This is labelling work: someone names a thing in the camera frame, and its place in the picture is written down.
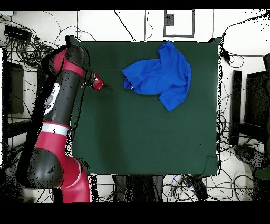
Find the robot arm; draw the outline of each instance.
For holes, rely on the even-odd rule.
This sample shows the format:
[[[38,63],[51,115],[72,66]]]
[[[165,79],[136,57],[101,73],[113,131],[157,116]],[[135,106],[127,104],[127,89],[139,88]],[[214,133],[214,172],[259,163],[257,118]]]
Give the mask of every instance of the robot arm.
[[[61,188],[63,202],[90,202],[88,176],[82,164],[65,156],[73,105],[86,77],[94,89],[103,87],[96,73],[83,69],[84,51],[67,45],[42,61],[42,68],[57,76],[48,97],[42,129],[31,154],[28,180],[35,188]]]

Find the green tabletop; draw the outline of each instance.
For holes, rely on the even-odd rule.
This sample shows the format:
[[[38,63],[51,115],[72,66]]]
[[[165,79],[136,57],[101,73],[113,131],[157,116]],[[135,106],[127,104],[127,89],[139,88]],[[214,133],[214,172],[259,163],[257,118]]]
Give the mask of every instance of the green tabletop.
[[[85,160],[95,174],[217,173],[216,108],[218,45],[175,42],[192,70],[186,101],[168,112],[158,95],[123,88],[122,69],[159,58],[164,42],[78,42],[90,52],[91,67],[113,91],[85,91],[72,156]],[[76,97],[76,121],[82,89]]]

